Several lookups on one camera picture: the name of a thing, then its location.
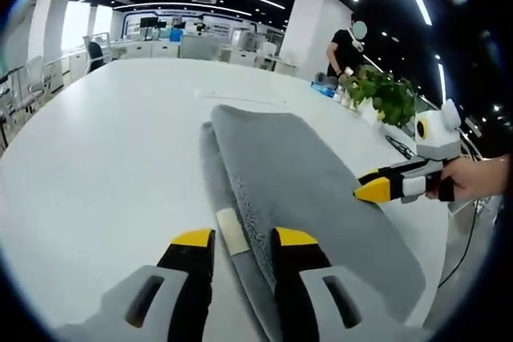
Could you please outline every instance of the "ceiling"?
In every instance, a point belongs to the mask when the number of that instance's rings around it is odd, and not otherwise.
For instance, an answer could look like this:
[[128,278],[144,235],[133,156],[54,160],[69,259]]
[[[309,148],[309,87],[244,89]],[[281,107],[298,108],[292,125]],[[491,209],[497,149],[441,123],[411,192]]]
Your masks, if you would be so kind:
[[[256,22],[285,28],[294,0],[218,0],[217,6],[242,11]],[[513,133],[513,115],[509,113],[510,94],[505,87],[498,40],[499,25],[487,12],[486,0],[468,0],[455,6],[450,0],[423,0],[432,26],[428,26],[415,0],[341,0],[368,26],[364,39],[366,55],[383,70],[413,79],[419,93],[440,104],[441,80],[438,64],[445,72],[447,96],[479,122],[481,139],[472,138],[487,154],[502,151],[502,139]],[[105,6],[134,7],[148,2],[191,2],[191,0],[90,0]]]

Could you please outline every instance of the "gray towel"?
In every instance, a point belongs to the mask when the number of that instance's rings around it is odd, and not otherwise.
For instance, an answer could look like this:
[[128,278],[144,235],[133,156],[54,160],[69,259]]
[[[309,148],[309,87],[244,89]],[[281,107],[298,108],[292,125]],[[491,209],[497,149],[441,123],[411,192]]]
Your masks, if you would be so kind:
[[269,242],[276,226],[315,237],[333,265],[374,287],[390,314],[406,320],[425,287],[418,261],[379,206],[353,197],[357,178],[302,119],[218,106],[201,149],[213,209],[235,209],[251,248],[232,261],[270,340],[280,340]]

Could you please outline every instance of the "potted plant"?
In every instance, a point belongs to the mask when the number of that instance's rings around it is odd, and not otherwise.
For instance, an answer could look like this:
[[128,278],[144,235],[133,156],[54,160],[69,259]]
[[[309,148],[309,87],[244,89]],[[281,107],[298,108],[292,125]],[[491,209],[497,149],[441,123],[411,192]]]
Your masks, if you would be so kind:
[[354,76],[342,77],[341,85],[356,108],[376,110],[376,119],[401,128],[415,115],[415,93],[405,78],[395,80],[370,65],[357,68]]

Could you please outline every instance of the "round table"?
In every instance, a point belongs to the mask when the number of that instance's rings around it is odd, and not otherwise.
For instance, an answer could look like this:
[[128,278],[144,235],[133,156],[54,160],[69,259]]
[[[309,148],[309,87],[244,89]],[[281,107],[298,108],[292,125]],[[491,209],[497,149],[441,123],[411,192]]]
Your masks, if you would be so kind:
[[[51,100],[0,159],[3,259],[43,322],[83,322],[104,292],[156,264],[174,236],[216,228],[199,139],[221,103],[302,117],[355,175],[404,160],[381,132],[305,81],[220,62],[112,62]],[[407,322],[420,325],[442,273],[446,204],[422,197],[382,208],[426,277]],[[219,244],[215,261],[204,340],[242,332],[245,341],[260,340]]]

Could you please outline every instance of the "window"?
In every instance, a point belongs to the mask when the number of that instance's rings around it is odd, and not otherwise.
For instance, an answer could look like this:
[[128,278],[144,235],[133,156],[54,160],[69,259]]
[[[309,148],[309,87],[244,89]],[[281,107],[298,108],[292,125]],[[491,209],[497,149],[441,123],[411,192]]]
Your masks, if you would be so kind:
[[71,50],[83,45],[83,37],[87,35],[90,10],[88,3],[67,3],[61,42],[62,50]]
[[105,6],[98,6],[96,11],[95,28],[93,34],[102,34],[103,32],[111,31],[112,23],[112,8]]

